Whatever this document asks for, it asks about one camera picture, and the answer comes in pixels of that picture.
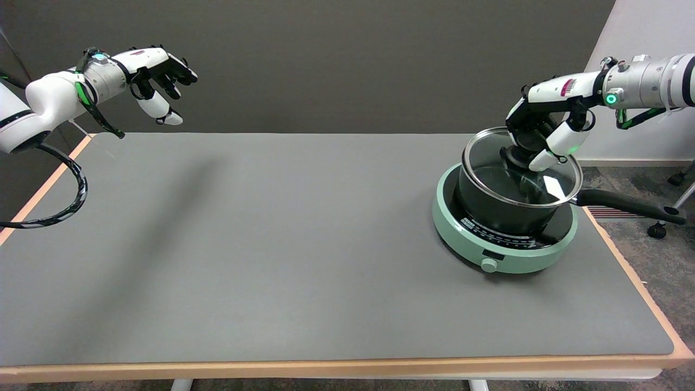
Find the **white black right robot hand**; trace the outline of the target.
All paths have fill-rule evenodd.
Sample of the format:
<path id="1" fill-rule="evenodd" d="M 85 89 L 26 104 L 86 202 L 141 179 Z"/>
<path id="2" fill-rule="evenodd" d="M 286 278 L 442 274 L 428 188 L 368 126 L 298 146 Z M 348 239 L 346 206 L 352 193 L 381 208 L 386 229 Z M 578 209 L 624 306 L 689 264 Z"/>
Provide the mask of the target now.
<path id="1" fill-rule="evenodd" d="M 512 146 L 502 154 L 514 166 L 541 172 L 569 160 L 586 141 L 603 104 L 605 72 L 558 76 L 523 87 L 506 127 Z"/>

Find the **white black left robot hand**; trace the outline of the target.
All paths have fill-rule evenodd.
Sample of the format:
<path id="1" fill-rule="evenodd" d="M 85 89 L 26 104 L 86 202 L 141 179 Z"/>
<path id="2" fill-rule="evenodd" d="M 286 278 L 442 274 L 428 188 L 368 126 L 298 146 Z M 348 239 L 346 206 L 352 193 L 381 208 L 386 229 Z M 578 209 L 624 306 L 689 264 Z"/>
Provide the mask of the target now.
<path id="1" fill-rule="evenodd" d="M 190 86 L 198 82 L 198 74 L 186 60 L 168 53 L 163 47 L 152 46 L 127 52 L 124 64 L 130 72 L 131 94 L 142 111 L 159 125 L 181 125 L 181 115 L 151 82 L 155 82 L 171 99 L 181 99 L 178 85 Z"/>

